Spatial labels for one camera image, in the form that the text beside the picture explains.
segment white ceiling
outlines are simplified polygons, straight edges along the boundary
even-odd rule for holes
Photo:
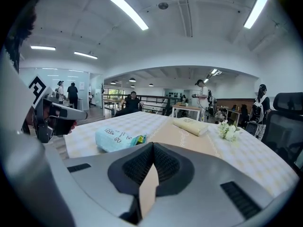
[[[127,73],[124,75],[116,76],[113,78],[108,78],[104,80],[105,85],[110,85],[111,81],[115,81],[115,87],[130,87],[132,84],[136,86],[144,86],[147,87],[150,82],[153,82],[155,79],[161,79],[162,86],[166,86],[165,81],[170,79],[187,80],[191,79],[193,81],[197,81],[198,79],[204,80],[208,73],[210,73],[213,68],[210,67],[201,67],[201,66],[168,66],[161,68],[153,68],[147,70],[138,70],[131,73]],[[209,83],[216,84],[220,83],[223,80],[234,79],[238,74],[236,72],[227,72],[222,71],[220,75],[212,76],[209,79]],[[136,82],[129,82],[130,78],[135,78]]]
[[[126,1],[140,14],[148,30],[142,31],[110,0],[40,0],[33,34],[23,46],[55,46],[71,54],[90,52],[104,62],[121,46],[139,39],[167,34],[212,35],[258,53],[274,43],[288,23],[276,0],[267,2],[250,30],[243,29],[243,24],[255,0]],[[168,9],[160,10],[160,2],[167,2]]]

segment person wearing black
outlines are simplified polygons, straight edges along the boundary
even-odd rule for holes
[[[78,108],[78,90],[75,87],[75,83],[71,83],[71,85],[68,87],[67,89],[68,92],[68,96],[67,98],[70,101],[70,104],[74,104],[74,108],[77,109]]]
[[[255,102],[256,102],[256,100],[258,100],[258,102],[260,102],[261,99],[262,99],[262,97],[266,97],[263,100],[263,102],[261,103],[263,105],[264,117],[263,117],[263,120],[259,122],[259,129],[258,129],[258,132],[256,134],[257,138],[259,140],[262,140],[262,138],[263,138],[263,135],[264,135],[264,132],[265,132],[265,128],[266,128],[266,118],[267,118],[267,115],[271,111],[269,98],[268,98],[268,96],[265,96],[266,92],[267,92],[266,86],[264,84],[261,84],[260,87],[259,87],[258,96],[255,99]]]
[[[138,104],[143,105],[143,103],[137,98],[137,94],[134,91],[131,92],[131,98],[123,99],[121,104],[125,104],[126,107],[120,111],[117,111],[115,117],[138,112]]]

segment person in white shirt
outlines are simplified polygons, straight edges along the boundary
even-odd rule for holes
[[[59,93],[59,104],[63,104],[64,101],[64,90],[63,90],[63,81],[58,82],[58,93]]]
[[[200,116],[199,121],[206,122],[206,110],[208,108],[208,88],[205,86],[204,82],[199,79],[195,85],[201,87],[200,93],[196,96],[199,99],[199,108],[200,108]]]

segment fluorescent light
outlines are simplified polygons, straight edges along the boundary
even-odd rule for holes
[[[253,24],[259,17],[261,11],[263,10],[266,2],[267,2],[267,0],[257,0],[255,6],[253,7],[253,9],[250,13],[250,16],[248,17],[248,19],[246,20],[246,22],[244,24],[244,27],[249,29],[253,26]]]
[[[77,72],[83,72],[83,71],[80,71],[80,70],[70,70],[70,71],[77,71]]]
[[[140,16],[128,5],[124,0],[111,0],[120,9],[122,9],[131,19],[141,28],[141,30],[148,29],[147,25],[140,18]]]
[[[80,53],[80,52],[74,52],[74,54],[76,55],[82,55],[82,56],[86,56],[86,57],[90,57],[90,58],[93,58],[93,59],[98,59],[97,56],[92,56],[92,55],[87,55],[87,54],[83,54],[83,53]]]
[[[50,50],[55,51],[55,47],[47,47],[47,46],[31,46],[32,49],[38,49],[38,50]]]

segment white flower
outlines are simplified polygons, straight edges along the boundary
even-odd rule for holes
[[[232,125],[231,127],[229,127],[229,130],[232,131],[232,132],[235,132],[236,131],[236,127]]]
[[[233,141],[233,137],[234,137],[234,132],[232,132],[231,130],[228,130],[228,132],[226,133],[226,140],[228,141]]]

